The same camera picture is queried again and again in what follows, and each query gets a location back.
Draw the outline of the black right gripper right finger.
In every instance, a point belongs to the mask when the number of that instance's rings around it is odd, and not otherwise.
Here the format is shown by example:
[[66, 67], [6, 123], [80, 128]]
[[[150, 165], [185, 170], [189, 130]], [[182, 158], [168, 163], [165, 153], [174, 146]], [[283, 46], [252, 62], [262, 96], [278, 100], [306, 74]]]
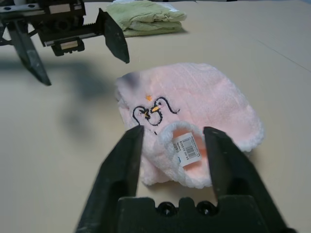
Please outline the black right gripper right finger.
[[284, 233], [287, 225], [254, 165], [224, 132], [204, 128], [212, 186], [223, 229], [233, 233]]

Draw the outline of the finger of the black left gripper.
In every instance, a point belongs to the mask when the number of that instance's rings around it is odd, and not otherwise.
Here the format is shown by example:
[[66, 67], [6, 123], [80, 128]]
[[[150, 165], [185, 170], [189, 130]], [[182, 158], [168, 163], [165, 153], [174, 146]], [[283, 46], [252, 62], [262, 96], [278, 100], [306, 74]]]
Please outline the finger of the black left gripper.
[[128, 64], [130, 62], [127, 42], [125, 40], [123, 30], [109, 15], [101, 8], [96, 19], [96, 29], [99, 34], [105, 37], [105, 44], [111, 53], [121, 61]]
[[12, 45], [24, 65], [33, 76], [44, 85], [51, 85], [44, 65], [36, 51], [36, 48], [28, 34], [28, 24], [22, 20], [10, 21], [7, 29], [11, 37]]

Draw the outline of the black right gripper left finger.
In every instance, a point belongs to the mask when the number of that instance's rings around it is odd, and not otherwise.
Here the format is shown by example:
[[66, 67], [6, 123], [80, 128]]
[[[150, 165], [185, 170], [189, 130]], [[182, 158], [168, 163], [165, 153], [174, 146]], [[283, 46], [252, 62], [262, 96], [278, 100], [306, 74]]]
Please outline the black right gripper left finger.
[[118, 200], [136, 195], [144, 127], [127, 130], [103, 161], [85, 208], [77, 233], [113, 233]]

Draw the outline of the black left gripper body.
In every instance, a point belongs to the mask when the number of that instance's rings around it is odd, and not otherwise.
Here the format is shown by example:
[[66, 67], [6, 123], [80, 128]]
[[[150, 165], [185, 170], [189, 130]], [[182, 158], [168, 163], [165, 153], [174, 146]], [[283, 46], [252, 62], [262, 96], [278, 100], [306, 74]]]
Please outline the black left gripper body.
[[19, 23], [21, 31], [31, 38], [37, 34], [55, 56], [85, 49], [83, 39], [99, 36], [97, 23], [84, 24], [82, 0], [2, 0], [0, 30], [12, 31]]

